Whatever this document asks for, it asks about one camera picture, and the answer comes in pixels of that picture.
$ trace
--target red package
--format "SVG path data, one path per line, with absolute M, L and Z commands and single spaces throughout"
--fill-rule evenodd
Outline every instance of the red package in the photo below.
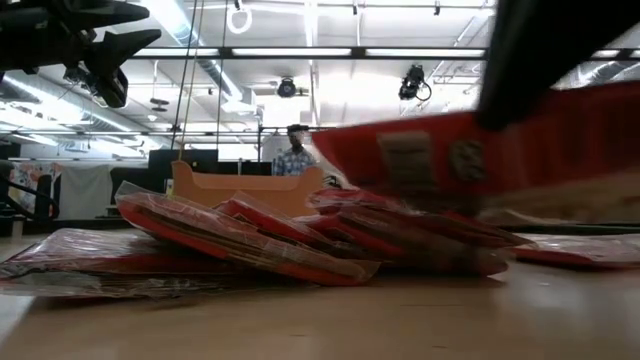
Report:
M 384 260 L 435 273 L 487 276 L 508 268 L 495 251 L 427 233 L 363 207 L 343 207 L 337 213 L 297 220 L 328 237 L 362 246 Z
M 399 200 L 361 189 L 321 189 L 309 195 L 308 202 L 321 214 L 337 212 L 342 206 L 353 205 L 398 212 L 410 211 Z
M 0 263 L 0 293 L 64 297 L 175 297 L 284 284 L 148 235 L 58 230 Z
M 118 190 L 117 203 L 126 220 L 163 238 L 220 259 L 322 285 L 362 284 L 379 266 L 336 259 L 304 244 L 288 244 L 215 210 L 132 184 Z
M 522 236 L 526 236 L 535 244 L 511 249 L 518 260 L 586 269 L 640 267 L 640 234 Z
M 292 245 L 302 243 L 325 252 L 335 247 L 335 242 L 317 231 L 293 221 L 242 192 L 237 192 L 233 198 L 220 204 L 216 211 L 255 226 L 263 235 Z
M 34 270 L 219 274 L 239 272 L 241 268 L 148 235 L 62 229 L 0 264 L 0 274 L 5 277 Z
M 640 122 L 630 115 L 639 98 L 638 82 L 554 91 L 503 132 L 462 112 L 315 132 L 313 142 L 355 186 L 422 210 L 475 214 L 479 197 L 639 165 Z
M 365 190 L 324 189 L 311 194 L 310 204 L 320 213 L 337 212 L 342 208 L 366 208 L 381 211 L 386 222 L 392 221 L 398 228 L 404 224 L 420 227 L 429 233 L 455 239 L 473 246 L 502 248 L 528 244 L 530 241 L 498 228 L 480 223 L 462 215 L 447 212 L 435 215 L 415 211 L 393 199 L 371 194 Z

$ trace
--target ceiling light fixture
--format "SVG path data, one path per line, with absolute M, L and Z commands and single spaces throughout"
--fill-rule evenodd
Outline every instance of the ceiling light fixture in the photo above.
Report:
M 78 122 L 82 120 L 84 116 L 82 109 L 63 100 L 64 95 L 66 94 L 63 94 L 63 96 L 58 98 L 43 90 L 22 83 L 9 75 L 5 75 L 3 81 L 6 81 L 40 99 L 41 103 L 38 104 L 38 107 L 49 117 L 70 122 Z
M 154 57 L 183 57 L 183 56 L 195 56 L 196 49 L 186 48 L 146 48 L 138 51 L 133 58 L 154 58 Z M 199 48 L 198 57 L 213 57 L 219 56 L 220 50 L 214 48 Z
M 341 48 L 237 48 L 235 56 L 301 56 L 301 57 L 349 57 L 351 49 Z
M 237 27 L 233 22 L 233 15 L 244 13 L 246 19 L 244 21 L 244 25 L 241 27 Z M 253 15 L 251 14 L 251 9 L 242 5 L 242 0 L 235 0 L 235 6 L 230 11 L 227 10 L 227 28 L 234 34 L 242 34 L 247 32 L 253 23 Z
M 13 135 L 13 136 L 17 137 L 18 139 L 33 141 L 43 145 L 58 146 L 58 142 L 41 135 L 31 134 L 29 136 L 24 136 L 24 135 Z
M 367 49 L 365 52 L 369 57 L 397 56 L 408 58 L 473 58 L 482 59 L 485 54 L 484 49 Z
M 618 56 L 620 50 L 599 50 L 591 55 L 592 58 L 609 59 Z

